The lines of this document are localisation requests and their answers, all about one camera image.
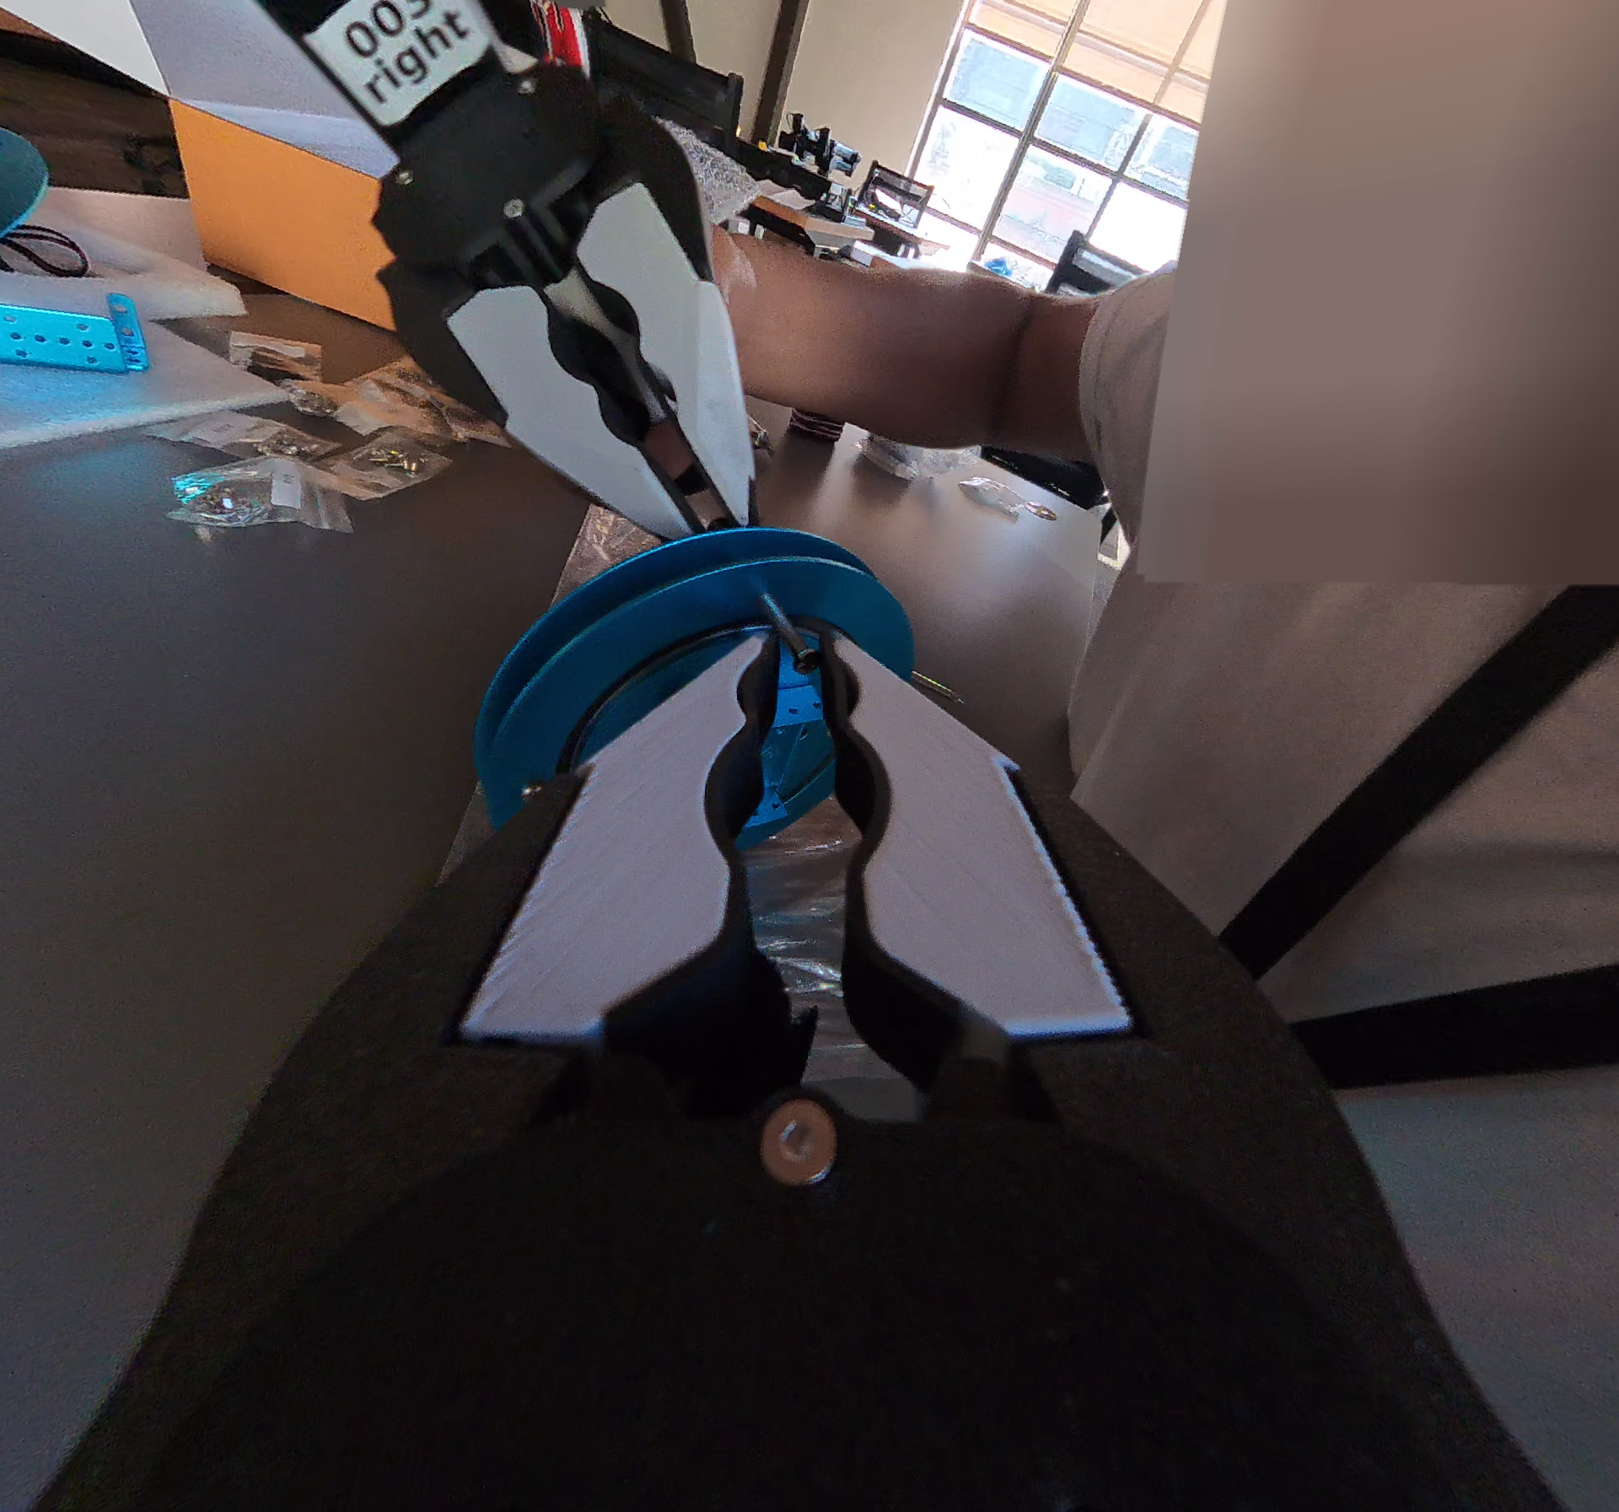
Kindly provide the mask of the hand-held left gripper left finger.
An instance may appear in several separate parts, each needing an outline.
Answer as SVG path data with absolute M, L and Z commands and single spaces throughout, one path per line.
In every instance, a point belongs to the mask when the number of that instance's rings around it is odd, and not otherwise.
M 774 675 L 744 634 L 587 763 L 462 1041 L 730 1047 L 780 1020 L 736 856 Z

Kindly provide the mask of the small-paned window with blinds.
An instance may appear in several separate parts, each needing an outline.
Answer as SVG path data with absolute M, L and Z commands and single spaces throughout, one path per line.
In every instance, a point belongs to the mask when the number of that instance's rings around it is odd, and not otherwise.
M 1224 0 L 964 0 L 912 172 L 937 266 L 1041 287 L 1074 230 L 1179 258 Z

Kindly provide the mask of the white packaging tray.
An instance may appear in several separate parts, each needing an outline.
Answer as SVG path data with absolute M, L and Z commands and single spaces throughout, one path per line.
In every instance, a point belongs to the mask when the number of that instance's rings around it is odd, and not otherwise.
M 89 299 L 110 289 L 131 299 L 149 367 L 78 373 L 2 365 L 0 449 L 286 403 L 286 388 L 230 367 L 171 328 L 172 319 L 243 316 L 240 289 L 205 273 L 184 200 L 53 188 L 31 221 L 86 250 L 89 279 L 78 287 Z

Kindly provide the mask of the person's torso in pale shirt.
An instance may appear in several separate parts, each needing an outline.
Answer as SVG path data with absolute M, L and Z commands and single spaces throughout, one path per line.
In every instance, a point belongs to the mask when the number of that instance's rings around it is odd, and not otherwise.
M 1616 594 L 1118 577 L 1078 802 L 1260 975 L 1447 1339 L 1616 1508 Z

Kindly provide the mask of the grey desk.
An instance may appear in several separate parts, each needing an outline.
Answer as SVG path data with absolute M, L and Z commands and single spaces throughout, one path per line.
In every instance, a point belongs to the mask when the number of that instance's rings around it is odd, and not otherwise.
M 2 1508 L 161 1306 L 278 1061 L 435 888 L 585 494 L 467 442 L 351 529 L 171 522 L 205 452 L 2 452 Z

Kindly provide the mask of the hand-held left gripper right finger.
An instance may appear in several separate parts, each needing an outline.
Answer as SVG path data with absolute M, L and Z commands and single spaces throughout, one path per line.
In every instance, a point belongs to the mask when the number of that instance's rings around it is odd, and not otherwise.
M 845 882 L 845 1012 L 871 1042 L 1118 1034 L 1132 1012 L 1012 763 L 853 638 L 822 644 Z

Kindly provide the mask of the pile of small screw bags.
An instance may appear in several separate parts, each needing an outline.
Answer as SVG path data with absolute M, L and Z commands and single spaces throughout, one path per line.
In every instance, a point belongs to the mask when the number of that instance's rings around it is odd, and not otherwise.
M 243 408 L 151 427 L 157 438 L 218 454 L 212 470 L 172 475 L 171 517 L 198 533 L 243 524 L 351 529 L 346 502 L 375 502 L 442 475 L 449 449 L 507 442 L 491 417 L 461 407 L 408 357 L 329 384 L 318 344 L 230 333 L 229 359 L 273 379 L 297 416 L 345 434 Z

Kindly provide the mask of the person's right forearm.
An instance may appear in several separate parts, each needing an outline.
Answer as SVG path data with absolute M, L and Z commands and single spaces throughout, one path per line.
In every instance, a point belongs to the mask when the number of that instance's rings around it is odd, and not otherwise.
M 751 397 L 914 449 L 1089 454 L 1078 407 L 1089 299 L 813 262 L 723 227 L 711 269 Z

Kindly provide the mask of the black office chair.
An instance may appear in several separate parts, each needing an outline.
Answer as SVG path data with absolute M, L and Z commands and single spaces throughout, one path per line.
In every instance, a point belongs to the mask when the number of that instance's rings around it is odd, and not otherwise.
M 618 27 L 598 8 L 585 14 L 587 73 L 603 94 L 634 101 L 640 113 L 732 139 L 741 120 L 741 73 L 688 63 L 653 40 Z

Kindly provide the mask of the clear plastic bag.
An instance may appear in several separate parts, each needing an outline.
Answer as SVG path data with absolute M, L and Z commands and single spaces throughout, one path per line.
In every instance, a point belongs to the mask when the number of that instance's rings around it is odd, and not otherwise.
M 653 548 L 661 544 L 619 515 L 587 506 L 562 563 L 553 603 L 590 577 Z M 490 802 L 475 781 L 449 839 L 447 874 L 491 834 L 498 826 L 490 821 Z M 762 798 L 736 845 L 751 869 L 759 945 L 783 969 L 787 990 L 813 1002 L 839 999 L 839 894 L 853 826 L 830 811 L 830 733 L 822 725 L 819 675 L 797 675 L 787 650 L 780 654 L 774 725 L 762 733 Z

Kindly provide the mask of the crumpled clear plastic bags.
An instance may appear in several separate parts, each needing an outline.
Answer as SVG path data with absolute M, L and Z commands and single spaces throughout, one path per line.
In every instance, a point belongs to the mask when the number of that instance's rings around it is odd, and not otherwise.
M 861 458 L 871 458 L 874 470 L 880 470 L 900 480 L 937 480 L 937 475 L 960 471 L 964 462 L 971 462 L 981 454 L 981 449 L 912 449 L 912 442 L 892 442 L 880 434 L 865 434 L 857 452 L 861 452 Z M 977 502 L 981 508 L 996 508 L 1007 517 L 1031 515 L 1031 517 L 1054 522 L 1052 506 L 1037 506 L 992 475 L 960 475 L 958 489 L 970 502 Z

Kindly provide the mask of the orange cardboard box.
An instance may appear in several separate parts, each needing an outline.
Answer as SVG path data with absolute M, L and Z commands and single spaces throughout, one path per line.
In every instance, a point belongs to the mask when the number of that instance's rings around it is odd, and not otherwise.
M 161 92 L 212 266 L 391 328 L 374 227 L 380 145 L 258 0 L 0 0 Z

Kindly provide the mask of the blue metal turntable base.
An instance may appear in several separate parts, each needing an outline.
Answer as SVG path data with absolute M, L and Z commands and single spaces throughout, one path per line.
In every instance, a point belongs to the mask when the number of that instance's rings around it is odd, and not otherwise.
M 902 603 L 830 539 L 741 524 L 637 549 L 567 594 L 500 660 L 475 718 L 490 821 L 512 821 L 529 787 L 585 768 L 744 634 L 774 634 L 762 600 L 806 650 L 830 624 L 900 678 L 914 671 Z

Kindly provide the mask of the bubble wrap bundle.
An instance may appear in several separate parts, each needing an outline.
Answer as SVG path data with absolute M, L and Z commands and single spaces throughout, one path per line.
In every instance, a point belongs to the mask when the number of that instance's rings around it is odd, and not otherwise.
M 759 200 L 759 179 L 736 157 L 667 117 L 656 117 L 656 129 L 678 145 L 711 227 L 736 221 Z

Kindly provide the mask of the blue metal bracket block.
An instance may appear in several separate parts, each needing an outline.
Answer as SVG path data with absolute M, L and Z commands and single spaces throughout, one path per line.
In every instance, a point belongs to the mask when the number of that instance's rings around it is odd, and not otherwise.
M 2 299 L 0 359 L 76 373 L 145 373 L 149 344 L 129 293 L 106 293 L 98 309 L 49 309 Z

